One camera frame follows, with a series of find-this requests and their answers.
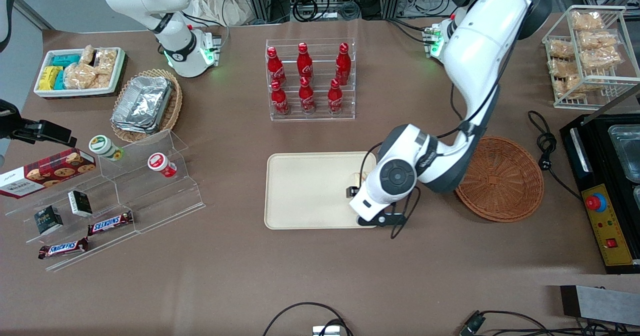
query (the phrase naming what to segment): table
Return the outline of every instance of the table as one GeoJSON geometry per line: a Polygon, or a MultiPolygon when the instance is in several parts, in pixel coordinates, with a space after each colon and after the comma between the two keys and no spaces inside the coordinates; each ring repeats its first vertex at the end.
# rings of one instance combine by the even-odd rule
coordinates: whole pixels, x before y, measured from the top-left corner
{"type": "MultiPolygon", "coordinates": [[[[430,25],[435,19],[417,24],[430,25]]],[[[580,112],[551,107],[540,40],[518,43],[502,78],[487,135],[518,142],[534,158],[534,109],[558,129],[580,112]]],[[[45,52],[86,44],[122,47],[125,80],[168,68],[148,31],[75,34],[45,31],[45,52]]],[[[418,42],[384,21],[295,23],[233,28],[220,67],[180,78],[184,102],[175,133],[190,146],[189,173],[207,207],[115,245],[60,272],[45,272],[27,252],[22,229],[0,217],[0,327],[7,335],[260,335],[290,304],[328,304],[357,335],[452,335],[476,309],[517,311],[548,327],[572,327],[562,316],[558,285],[604,286],[640,293],[640,276],[607,276],[578,200],[544,174],[542,206],[514,224],[486,222],[454,194],[425,189],[396,240],[390,229],[273,231],[263,224],[267,159],[281,152],[362,151],[395,126],[413,123],[440,134],[455,127],[451,82],[418,42]],[[265,40],[355,37],[357,117],[346,122],[272,122],[265,95],[265,40]]],[[[461,106],[456,93],[457,105],[461,106]]],[[[39,99],[23,117],[73,129],[78,146],[100,133],[113,97],[39,99]]],[[[12,142],[4,170],[64,149],[12,142]]],[[[560,147],[554,170],[570,186],[560,147]]],[[[309,335],[330,314],[286,313],[270,335],[309,335]]],[[[486,327],[530,327],[493,316],[486,327]]]]}

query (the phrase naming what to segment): coca-cola bottle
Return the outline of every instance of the coca-cola bottle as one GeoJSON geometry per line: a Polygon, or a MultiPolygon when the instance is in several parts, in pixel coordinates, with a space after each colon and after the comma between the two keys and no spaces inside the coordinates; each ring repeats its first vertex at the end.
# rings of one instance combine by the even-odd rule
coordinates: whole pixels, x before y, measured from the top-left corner
{"type": "Polygon", "coordinates": [[[308,51],[309,48],[306,43],[300,42],[297,45],[297,72],[300,77],[307,77],[310,82],[314,77],[314,62],[311,60],[308,51]]]}
{"type": "Polygon", "coordinates": [[[349,44],[343,42],[340,44],[340,53],[335,59],[335,78],[338,79],[340,85],[345,86],[349,82],[351,72],[352,58],[349,56],[349,44]]]}
{"type": "Polygon", "coordinates": [[[300,96],[300,106],[305,115],[311,115],[316,112],[316,102],[314,101],[314,90],[309,85],[311,80],[309,77],[300,77],[300,90],[297,94],[300,96]]]}
{"type": "Polygon", "coordinates": [[[287,83],[287,77],[284,74],[284,65],[278,58],[276,47],[268,47],[267,56],[269,58],[267,61],[267,69],[269,70],[270,80],[277,80],[281,86],[284,86],[287,83]]]}
{"type": "Polygon", "coordinates": [[[287,102],[287,95],[281,89],[281,83],[278,80],[271,81],[271,103],[273,109],[278,115],[288,115],[291,113],[287,102]]]}
{"type": "Polygon", "coordinates": [[[340,89],[340,81],[337,78],[331,80],[331,88],[327,93],[329,99],[329,112],[332,116],[343,113],[343,90],[340,89]]]}

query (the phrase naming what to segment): walkers cookie box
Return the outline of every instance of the walkers cookie box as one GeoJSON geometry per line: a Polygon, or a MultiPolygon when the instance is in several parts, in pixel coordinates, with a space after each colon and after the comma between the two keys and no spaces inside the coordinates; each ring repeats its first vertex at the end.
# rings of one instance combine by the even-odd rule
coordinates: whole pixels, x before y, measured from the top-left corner
{"type": "Polygon", "coordinates": [[[96,169],[96,160],[70,148],[0,175],[0,195],[20,199],[96,169]]]}

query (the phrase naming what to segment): teal package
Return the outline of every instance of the teal package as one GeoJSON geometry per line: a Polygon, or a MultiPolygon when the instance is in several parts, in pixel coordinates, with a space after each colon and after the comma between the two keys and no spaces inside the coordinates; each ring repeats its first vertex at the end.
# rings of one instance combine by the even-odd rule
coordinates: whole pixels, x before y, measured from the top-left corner
{"type": "Polygon", "coordinates": [[[57,55],[53,56],[51,66],[68,67],[73,63],[80,62],[80,55],[57,55]]]}
{"type": "Polygon", "coordinates": [[[60,71],[57,73],[57,76],[55,77],[53,90],[64,90],[64,89],[65,89],[65,72],[60,71]]]}

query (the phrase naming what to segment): brown woven basket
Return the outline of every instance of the brown woven basket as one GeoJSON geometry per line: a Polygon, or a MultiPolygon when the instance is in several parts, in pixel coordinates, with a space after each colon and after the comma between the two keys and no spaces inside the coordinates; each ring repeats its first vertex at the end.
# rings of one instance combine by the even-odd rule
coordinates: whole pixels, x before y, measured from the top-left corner
{"type": "MultiPolygon", "coordinates": [[[[158,133],[160,131],[173,129],[176,125],[176,122],[178,121],[180,108],[183,106],[183,90],[180,88],[180,84],[178,83],[178,80],[176,80],[176,77],[173,76],[171,72],[165,71],[164,69],[150,69],[148,71],[142,71],[136,76],[132,77],[129,81],[127,81],[126,85],[124,85],[124,87],[122,87],[119,92],[118,99],[116,99],[116,104],[113,107],[113,110],[115,111],[115,109],[118,107],[118,104],[122,100],[122,95],[124,94],[127,87],[129,87],[131,81],[138,76],[164,77],[171,80],[171,82],[173,83],[171,96],[169,96],[169,103],[167,103],[166,109],[164,110],[162,123],[160,124],[160,129],[158,129],[158,133]]],[[[151,136],[151,134],[142,132],[125,131],[124,129],[117,128],[114,124],[111,124],[111,128],[120,140],[124,140],[130,143],[138,142],[148,136],[151,136]]]]}
{"type": "Polygon", "coordinates": [[[480,139],[464,180],[455,189],[471,211],[494,222],[516,222],[532,215],[544,192],[542,172],[527,150],[493,136],[480,139]]]}

